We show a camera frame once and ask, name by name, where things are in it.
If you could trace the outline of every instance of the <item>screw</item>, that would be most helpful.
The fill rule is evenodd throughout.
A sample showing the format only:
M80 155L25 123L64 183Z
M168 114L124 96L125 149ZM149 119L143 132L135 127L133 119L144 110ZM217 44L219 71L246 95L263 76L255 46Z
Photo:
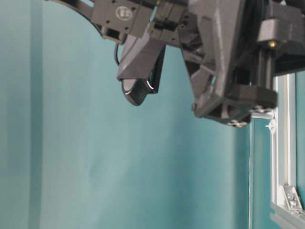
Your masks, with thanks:
M254 108L250 109L249 112L254 113L254 112L258 112L258 113L267 113L272 111L272 109L270 108L264 108L263 106L257 105Z
M276 41L269 41L268 43L270 48L275 48L277 46L277 42Z
M231 122L227 123L230 126L236 126L236 124L238 123L237 120L232 120Z
M288 193L287 198L288 198L288 200L293 200L295 197L292 193Z
M296 202L294 200L290 201L289 203L290 203L291 207L295 207L296 206Z
M240 123L237 123L236 124L236 127L238 127L238 128L243 128L244 126L246 126L248 123L246 123L246 122L240 122Z

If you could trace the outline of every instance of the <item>teal wall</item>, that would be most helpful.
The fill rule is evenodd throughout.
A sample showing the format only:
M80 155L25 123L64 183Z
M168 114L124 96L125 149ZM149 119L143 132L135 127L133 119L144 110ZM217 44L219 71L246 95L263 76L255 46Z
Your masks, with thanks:
M269 120L255 119L251 123L250 145L253 150L253 229L280 229L270 219L271 209L271 158Z
M297 146L297 187L305 206L305 73L296 77L296 146Z
M114 43L75 12L41 0L0 12L1 229L247 227L249 130L194 118L178 49L136 108Z

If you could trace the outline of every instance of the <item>metal bracket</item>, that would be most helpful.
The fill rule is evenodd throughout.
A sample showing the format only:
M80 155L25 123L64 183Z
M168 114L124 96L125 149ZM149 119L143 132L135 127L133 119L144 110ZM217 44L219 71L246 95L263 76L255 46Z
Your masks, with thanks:
M252 113L251 117L255 119L267 119L272 120L274 119L275 113L274 111L268 113Z
M303 206L294 186L282 186L286 204L289 210L303 212Z

